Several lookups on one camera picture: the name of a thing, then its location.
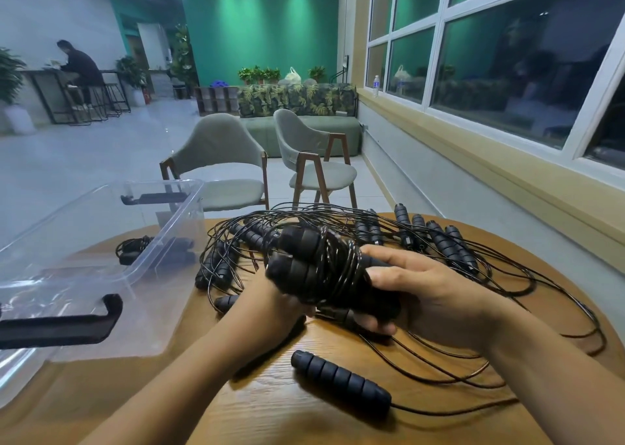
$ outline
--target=wooden table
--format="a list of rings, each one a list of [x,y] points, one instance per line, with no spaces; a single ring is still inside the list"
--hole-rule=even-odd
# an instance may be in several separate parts
[[[393,217],[392,213],[382,215]],[[441,225],[450,222],[433,217]],[[207,227],[218,220],[207,220]],[[625,350],[598,308],[575,285],[542,260],[498,236],[459,222],[466,238],[485,243],[560,283],[598,314],[608,339],[597,360],[625,378]],[[118,238],[110,240],[114,245]],[[194,272],[189,271],[189,282]],[[522,281],[496,275],[510,289]],[[537,316],[560,332],[580,334],[589,329],[583,315],[563,296],[545,287],[522,299]],[[216,322],[206,296],[194,291],[168,350],[157,357],[115,358],[44,365],[10,405],[0,410],[0,444],[72,444],[81,440],[109,417],[160,370],[183,352]],[[472,370],[479,360],[452,361],[406,340],[410,346],[446,365],[458,374]],[[594,339],[582,340],[587,351]],[[311,351],[385,387],[395,402],[428,410],[470,407],[509,397],[506,389],[495,391],[454,384],[425,386],[391,369],[357,337],[319,320],[309,320],[307,329],[292,346],[277,354],[252,376],[223,387],[200,420],[188,443],[192,445],[254,444],[547,444],[543,434],[522,405],[492,409],[467,416],[437,418],[393,411],[382,424],[355,417],[341,407],[319,399],[299,383],[290,365],[295,349]],[[399,365],[428,378],[442,378],[396,346],[382,350]],[[497,380],[488,370],[481,379]],[[137,426],[149,427],[149,424]]]

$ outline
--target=dark jacket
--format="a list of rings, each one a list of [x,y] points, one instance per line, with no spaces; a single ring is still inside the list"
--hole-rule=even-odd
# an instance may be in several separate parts
[[[61,66],[63,71],[78,73],[81,76],[83,84],[88,85],[104,85],[104,78],[98,69],[96,63],[91,57],[79,50],[71,50],[67,54],[67,64]]]

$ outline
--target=forearm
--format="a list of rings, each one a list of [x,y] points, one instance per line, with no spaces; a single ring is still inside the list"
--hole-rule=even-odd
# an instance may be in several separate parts
[[[621,444],[625,383],[530,313],[504,310],[483,354],[549,438]]]
[[[84,445],[185,443],[207,406],[248,358],[218,323],[101,424]]]

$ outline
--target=white window frame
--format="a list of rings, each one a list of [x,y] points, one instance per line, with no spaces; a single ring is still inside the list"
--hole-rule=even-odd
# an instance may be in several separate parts
[[[372,88],[369,88],[366,85],[369,64],[369,49],[372,46],[386,43],[386,66],[384,71],[384,81],[380,81],[381,85],[379,88],[379,97],[425,112],[432,117],[436,117],[460,126],[472,132],[502,142],[510,147],[523,150],[531,155],[538,156],[554,164],[564,166],[570,170],[583,173],[616,188],[625,190],[625,170],[602,164],[584,157],[584,153],[586,152],[588,144],[597,129],[601,118],[603,117],[605,109],[611,101],[614,91],[621,82],[621,78],[625,75],[625,16],[621,19],[603,63],[601,64],[590,90],[586,95],[586,99],[579,110],[573,128],[571,129],[571,133],[567,137],[564,147],[562,149],[554,149],[540,142],[529,140],[521,136],[507,133],[503,130],[478,122],[473,122],[471,120],[430,107],[445,23],[490,7],[510,2],[512,0],[465,0],[451,7],[448,6],[449,0],[439,0],[438,11],[435,14],[410,23],[405,27],[393,30],[393,25],[395,23],[396,1],[397,0],[393,0],[391,3],[391,22],[389,25],[389,33],[372,41],[369,41],[369,32],[371,31],[372,0],[369,2],[367,48],[363,84],[365,91],[369,91],[371,93],[374,92]],[[421,30],[426,30],[432,26],[434,27],[434,38],[427,67],[423,102],[419,104],[405,98],[400,98],[394,94],[387,93],[386,85],[387,79],[390,77],[389,64],[393,40],[417,33]]]

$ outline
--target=clear plastic bin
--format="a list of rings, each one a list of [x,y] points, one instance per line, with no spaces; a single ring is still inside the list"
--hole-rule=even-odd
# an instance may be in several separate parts
[[[19,323],[11,320],[106,315],[103,297],[109,294],[118,294],[123,303],[110,334],[100,343],[0,351],[0,407],[44,361],[163,352],[193,290],[198,257],[206,245],[202,185],[197,180],[105,185],[0,249],[0,342],[5,345],[11,344],[7,339],[21,340],[19,331],[3,328]],[[116,246],[143,236],[154,239],[130,266],[120,265]],[[64,328],[43,331],[54,337],[67,331]]]

